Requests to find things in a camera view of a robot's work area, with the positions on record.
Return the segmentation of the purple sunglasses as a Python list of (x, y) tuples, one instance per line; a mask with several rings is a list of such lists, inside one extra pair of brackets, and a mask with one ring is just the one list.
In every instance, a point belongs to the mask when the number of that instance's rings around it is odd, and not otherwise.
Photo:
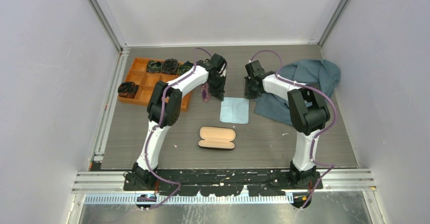
[(207, 102), (209, 100), (209, 91), (208, 91), (208, 84), (205, 83), (201, 86), (201, 96), (202, 96), (202, 100), (204, 102)]

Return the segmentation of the light blue cleaning cloth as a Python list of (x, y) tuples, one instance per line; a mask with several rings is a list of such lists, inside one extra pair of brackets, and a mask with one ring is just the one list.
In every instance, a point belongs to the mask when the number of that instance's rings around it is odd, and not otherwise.
[(249, 100), (225, 97), (221, 103), (220, 121), (223, 123), (248, 124)]

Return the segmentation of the black glasses case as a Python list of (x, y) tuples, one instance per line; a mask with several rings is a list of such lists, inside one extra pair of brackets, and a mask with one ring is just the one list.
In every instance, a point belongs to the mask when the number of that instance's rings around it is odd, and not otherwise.
[(235, 149), (236, 132), (230, 128), (208, 127), (200, 129), (199, 135), (201, 140), (198, 142), (200, 148), (210, 150), (227, 150)]

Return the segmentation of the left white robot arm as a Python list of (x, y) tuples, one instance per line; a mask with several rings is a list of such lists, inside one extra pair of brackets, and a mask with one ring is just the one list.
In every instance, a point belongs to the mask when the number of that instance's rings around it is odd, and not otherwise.
[(158, 81), (147, 106), (148, 133), (144, 147), (133, 164), (132, 171), (125, 176), (144, 191), (155, 186), (154, 170), (168, 130), (177, 122), (181, 113), (183, 97), (200, 85), (206, 84), (208, 94), (220, 101), (224, 100), (227, 62), (219, 54), (210, 59), (199, 60), (193, 67), (178, 78)]

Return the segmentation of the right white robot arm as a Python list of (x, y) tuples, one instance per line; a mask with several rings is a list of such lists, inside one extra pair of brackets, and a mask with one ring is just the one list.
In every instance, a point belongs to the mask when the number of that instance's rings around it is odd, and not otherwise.
[(245, 65), (245, 97), (257, 99), (264, 93), (274, 94), (288, 102), (292, 126), (297, 131), (294, 157), (290, 163), (290, 184), (302, 189), (315, 176), (314, 146), (319, 133), (330, 120), (326, 96), (316, 87), (281, 77), (273, 71), (266, 72), (259, 61)]

